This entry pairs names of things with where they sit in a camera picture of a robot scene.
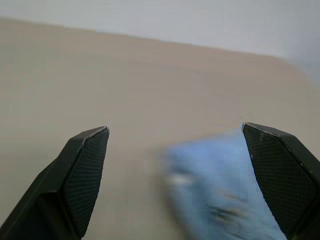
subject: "textured gripper pad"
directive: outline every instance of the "textured gripper pad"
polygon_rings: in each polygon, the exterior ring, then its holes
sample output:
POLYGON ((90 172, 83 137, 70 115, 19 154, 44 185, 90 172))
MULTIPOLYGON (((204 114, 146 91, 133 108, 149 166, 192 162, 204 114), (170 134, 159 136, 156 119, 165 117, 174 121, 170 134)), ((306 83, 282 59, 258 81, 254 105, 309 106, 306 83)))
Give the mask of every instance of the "textured gripper pad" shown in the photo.
POLYGON ((87 231, 96 204, 107 149, 108 130, 89 138, 67 176, 63 193, 79 237, 87 231))
POLYGON ((317 197, 318 188, 277 136, 248 125, 243 134, 263 197, 287 236, 317 197))

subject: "beige table surface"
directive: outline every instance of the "beige table surface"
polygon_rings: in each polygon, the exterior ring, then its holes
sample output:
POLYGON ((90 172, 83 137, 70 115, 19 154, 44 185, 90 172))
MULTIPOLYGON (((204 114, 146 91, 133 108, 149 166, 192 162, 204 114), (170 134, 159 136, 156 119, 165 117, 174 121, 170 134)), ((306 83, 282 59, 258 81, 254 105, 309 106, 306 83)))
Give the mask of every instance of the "beige table surface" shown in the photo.
POLYGON ((320 158, 320 91, 275 57, 0 20, 0 224, 77 133, 109 126, 84 239, 183 239, 155 152, 242 122, 295 134, 320 158))

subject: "blue cloth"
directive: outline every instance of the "blue cloth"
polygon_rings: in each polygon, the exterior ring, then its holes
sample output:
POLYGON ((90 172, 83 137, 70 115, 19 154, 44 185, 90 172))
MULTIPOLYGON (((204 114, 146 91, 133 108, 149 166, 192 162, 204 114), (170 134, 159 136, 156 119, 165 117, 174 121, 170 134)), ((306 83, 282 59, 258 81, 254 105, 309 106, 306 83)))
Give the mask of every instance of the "blue cloth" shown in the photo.
POLYGON ((177 215, 197 240, 286 240, 267 206, 241 129, 165 151, 177 215))

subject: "blue towel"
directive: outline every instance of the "blue towel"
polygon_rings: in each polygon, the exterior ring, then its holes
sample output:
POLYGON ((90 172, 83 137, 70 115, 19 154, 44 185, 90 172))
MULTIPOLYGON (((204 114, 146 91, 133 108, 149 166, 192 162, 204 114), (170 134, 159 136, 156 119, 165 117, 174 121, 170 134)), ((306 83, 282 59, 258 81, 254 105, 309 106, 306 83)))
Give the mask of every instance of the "blue towel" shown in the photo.
POLYGON ((267 206, 241 129, 169 147, 169 198, 197 240, 286 240, 267 206))

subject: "white wall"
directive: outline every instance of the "white wall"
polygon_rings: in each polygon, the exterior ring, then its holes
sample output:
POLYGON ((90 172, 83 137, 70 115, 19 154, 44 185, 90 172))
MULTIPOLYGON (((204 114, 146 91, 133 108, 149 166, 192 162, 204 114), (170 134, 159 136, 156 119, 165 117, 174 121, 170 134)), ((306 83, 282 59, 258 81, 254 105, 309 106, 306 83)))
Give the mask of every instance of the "white wall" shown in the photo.
POLYGON ((319 0, 0 0, 2 17, 276 55, 301 64, 320 59, 319 11, 319 0))

